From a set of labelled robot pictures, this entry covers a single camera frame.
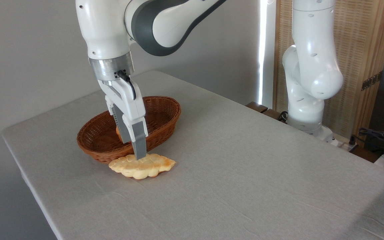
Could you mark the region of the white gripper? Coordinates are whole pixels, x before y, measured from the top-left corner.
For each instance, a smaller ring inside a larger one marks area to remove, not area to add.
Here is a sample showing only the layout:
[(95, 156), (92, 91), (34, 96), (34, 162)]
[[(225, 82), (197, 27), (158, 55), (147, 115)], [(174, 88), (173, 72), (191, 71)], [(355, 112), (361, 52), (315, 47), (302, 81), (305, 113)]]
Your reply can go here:
[(113, 116), (123, 143), (131, 141), (126, 125), (132, 125), (134, 141), (132, 146), (137, 160), (147, 154), (145, 126), (145, 107), (138, 85), (129, 77), (116, 77), (112, 81), (98, 80), (102, 91), (106, 94), (106, 102)]

